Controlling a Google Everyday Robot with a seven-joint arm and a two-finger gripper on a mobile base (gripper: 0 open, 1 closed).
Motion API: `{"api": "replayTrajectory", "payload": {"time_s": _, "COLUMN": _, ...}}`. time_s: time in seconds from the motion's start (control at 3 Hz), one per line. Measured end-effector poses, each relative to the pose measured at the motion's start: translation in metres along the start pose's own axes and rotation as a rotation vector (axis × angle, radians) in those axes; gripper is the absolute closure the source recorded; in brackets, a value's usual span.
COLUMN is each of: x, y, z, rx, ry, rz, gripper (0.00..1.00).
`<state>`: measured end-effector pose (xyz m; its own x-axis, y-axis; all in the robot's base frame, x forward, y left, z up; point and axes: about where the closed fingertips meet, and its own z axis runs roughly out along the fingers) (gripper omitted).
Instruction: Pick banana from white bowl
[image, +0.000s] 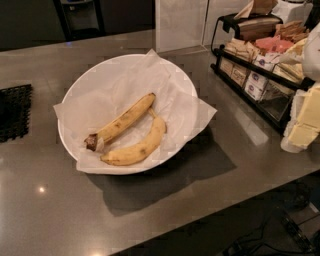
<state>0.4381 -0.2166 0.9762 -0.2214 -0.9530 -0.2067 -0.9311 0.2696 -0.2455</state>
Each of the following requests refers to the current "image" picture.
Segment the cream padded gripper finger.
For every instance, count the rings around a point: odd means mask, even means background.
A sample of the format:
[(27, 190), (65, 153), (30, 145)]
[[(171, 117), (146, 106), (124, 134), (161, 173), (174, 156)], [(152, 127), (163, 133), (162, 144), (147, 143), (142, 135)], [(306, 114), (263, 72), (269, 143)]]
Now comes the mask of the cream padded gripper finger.
[(299, 153), (320, 134), (320, 84), (315, 83), (307, 92), (298, 90), (293, 98), (281, 148)]

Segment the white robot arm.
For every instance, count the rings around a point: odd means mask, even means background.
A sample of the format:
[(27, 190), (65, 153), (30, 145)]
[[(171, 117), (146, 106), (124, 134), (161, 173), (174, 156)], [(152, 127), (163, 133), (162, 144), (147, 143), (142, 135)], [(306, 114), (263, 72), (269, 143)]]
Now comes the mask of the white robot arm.
[(290, 110), (281, 148), (299, 153), (320, 134), (320, 23), (307, 37), (302, 51), (303, 74), (314, 81), (306, 92), (298, 90)]

